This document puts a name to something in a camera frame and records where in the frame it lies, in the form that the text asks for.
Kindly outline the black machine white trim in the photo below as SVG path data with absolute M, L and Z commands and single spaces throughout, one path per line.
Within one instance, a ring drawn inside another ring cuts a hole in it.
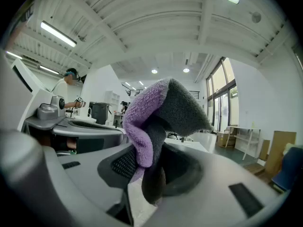
M 107 103 L 97 103 L 90 102 L 89 108 L 91 108 L 90 115 L 92 118 L 96 119 L 97 124 L 106 124 L 106 121 L 109 119 L 111 112 L 109 110 L 109 104 Z

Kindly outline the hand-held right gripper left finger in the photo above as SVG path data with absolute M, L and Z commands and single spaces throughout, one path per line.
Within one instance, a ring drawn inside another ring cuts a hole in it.
M 43 148 L 57 196 L 75 226 L 132 226 L 134 219 L 127 186 L 135 162 L 130 143 L 84 154 L 57 156 Z

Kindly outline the wooden slatted platform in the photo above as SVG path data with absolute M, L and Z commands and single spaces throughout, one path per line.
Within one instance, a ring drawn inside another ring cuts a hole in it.
M 266 170 L 265 167 L 258 164 L 258 163 L 253 163 L 244 166 L 244 168 L 249 171 L 251 174 L 255 175 L 258 179 L 263 181 L 264 183 L 270 185 L 272 183 L 272 175 L 269 174 Z

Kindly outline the purple grey cloth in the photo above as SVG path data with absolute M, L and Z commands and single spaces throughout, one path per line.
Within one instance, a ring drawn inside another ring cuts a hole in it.
M 141 92 L 128 107 L 123 128 L 136 150 L 137 169 L 148 203 L 192 190 L 202 178 L 196 159 L 165 143 L 168 132 L 187 137 L 210 130 L 195 98 L 175 79 L 161 79 Z

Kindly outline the black mezzanine railing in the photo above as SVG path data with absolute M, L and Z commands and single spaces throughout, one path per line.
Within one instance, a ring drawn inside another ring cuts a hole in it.
M 137 96 L 138 94 L 140 94 L 142 92 L 142 89 L 139 89 L 139 90 L 129 89 L 127 86 L 125 86 L 123 84 L 122 84 L 122 87 L 125 89 L 128 96 Z

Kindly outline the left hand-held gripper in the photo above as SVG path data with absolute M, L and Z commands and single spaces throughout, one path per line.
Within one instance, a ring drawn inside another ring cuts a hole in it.
M 52 134 L 59 136 L 86 139 L 110 136 L 124 138 L 124 133 L 118 128 L 65 117 L 64 98 L 49 91 L 20 59 L 15 59 L 11 69 L 19 82 L 11 88 L 13 98 L 17 100 L 13 103 L 16 107 L 13 112 L 20 113 L 17 130 L 21 131 L 25 123 L 38 130 L 52 130 Z

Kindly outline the long tube ceiling light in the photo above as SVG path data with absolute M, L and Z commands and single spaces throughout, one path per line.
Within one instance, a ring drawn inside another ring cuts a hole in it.
M 58 72 L 56 72 L 56 71 L 54 71 L 54 70 L 51 70 L 51 69 L 49 69 L 49 68 L 47 68 L 47 67 L 44 67 L 44 66 L 42 66 L 42 65 L 39 66 L 39 69 L 48 71 L 48 72 L 53 73 L 53 74 L 55 74 L 55 75 L 59 75 Z
M 67 35 L 65 35 L 63 32 L 59 31 L 58 29 L 56 29 L 55 27 L 53 27 L 52 25 L 50 25 L 49 23 L 47 23 L 45 21 L 42 21 L 40 23 L 40 27 L 43 30 L 45 30 L 48 33 L 50 33 L 53 36 L 55 36 L 56 38 L 58 38 L 61 41 L 65 42 L 66 44 L 68 44 L 72 48 L 74 48 L 76 46 L 76 44 L 77 44 L 73 39 L 71 39 L 70 37 L 68 37 Z

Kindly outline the blue chair black legs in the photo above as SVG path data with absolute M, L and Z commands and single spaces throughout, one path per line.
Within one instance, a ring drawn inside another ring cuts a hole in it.
M 274 186 L 282 191 L 290 190 L 303 167 L 303 149 L 292 147 L 282 159 L 281 170 L 272 178 Z

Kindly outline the pale green bundle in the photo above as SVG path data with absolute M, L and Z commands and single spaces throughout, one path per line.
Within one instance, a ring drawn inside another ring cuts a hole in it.
M 293 147 L 297 147 L 297 146 L 295 144 L 292 144 L 292 143 L 287 143 L 286 146 L 285 146 L 283 154 L 285 155 Z

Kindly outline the large glass window wall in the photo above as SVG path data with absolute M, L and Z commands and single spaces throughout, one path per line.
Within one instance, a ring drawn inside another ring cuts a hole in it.
M 206 78 L 207 117 L 213 133 L 226 131 L 230 125 L 239 125 L 239 99 L 235 76 L 229 58 L 220 58 Z

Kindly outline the tall brown cardboard sheet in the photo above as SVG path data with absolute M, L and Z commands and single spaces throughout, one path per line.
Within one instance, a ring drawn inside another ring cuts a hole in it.
M 287 143 L 294 144 L 295 139 L 296 132 L 274 131 L 271 149 L 265 164 L 265 172 L 270 177 L 274 177 L 280 171 L 285 147 Z

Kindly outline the white frame table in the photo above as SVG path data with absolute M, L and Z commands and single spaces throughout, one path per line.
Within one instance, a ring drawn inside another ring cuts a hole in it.
M 244 155 L 242 157 L 242 161 L 245 160 L 246 156 L 250 151 L 250 147 L 255 145 L 255 153 L 252 155 L 255 159 L 258 158 L 258 145 L 260 143 L 260 133 L 261 129 L 254 128 L 254 127 L 240 127 L 240 126 L 228 126 L 228 136 L 225 143 L 225 148 L 229 143 L 230 137 L 234 137 L 237 140 L 244 141 L 246 143 L 246 148 L 244 150 Z

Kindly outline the white open shelf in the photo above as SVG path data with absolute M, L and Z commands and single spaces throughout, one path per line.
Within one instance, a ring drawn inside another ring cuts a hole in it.
M 115 113 L 118 111 L 120 104 L 120 95 L 114 93 L 113 91 L 105 92 L 105 103 L 107 106 L 107 121 L 109 124 L 114 123 Z

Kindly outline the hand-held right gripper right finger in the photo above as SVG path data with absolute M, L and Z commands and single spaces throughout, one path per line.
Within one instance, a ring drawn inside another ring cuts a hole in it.
M 269 227 L 287 193 L 275 190 L 234 161 L 166 143 L 166 186 L 146 227 Z

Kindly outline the brown cardboard box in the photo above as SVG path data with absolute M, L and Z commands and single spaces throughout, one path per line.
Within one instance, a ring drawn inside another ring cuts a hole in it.
M 234 135 L 229 135 L 226 132 L 217 132 L 216 145 L 221 148 L 235 147 L 236 138 Z

